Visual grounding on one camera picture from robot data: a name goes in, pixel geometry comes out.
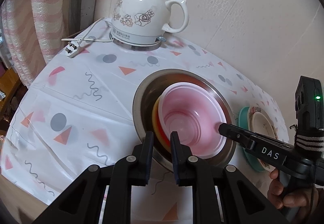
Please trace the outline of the person's right hand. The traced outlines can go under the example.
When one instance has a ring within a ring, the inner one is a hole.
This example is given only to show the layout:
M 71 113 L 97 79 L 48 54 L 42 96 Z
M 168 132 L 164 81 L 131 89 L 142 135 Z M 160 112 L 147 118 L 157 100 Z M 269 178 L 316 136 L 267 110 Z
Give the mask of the person's right hand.
M 304 217 L 311 215 L 319 201 L 319 190 L 315 187 L 312 189 L 304 189 L 295 193 L 290 193 L 284 198 L 280 198 L 284 187 L 278 179 L 279 171 L 274 169 L 270 173 L 270 179 L 272 180 L 268 189 L 268 200 L 276 207 L 281 209 L 284 206 L 287 208 L 300 208 L 298 211 L 298 218 L 303 219 Z

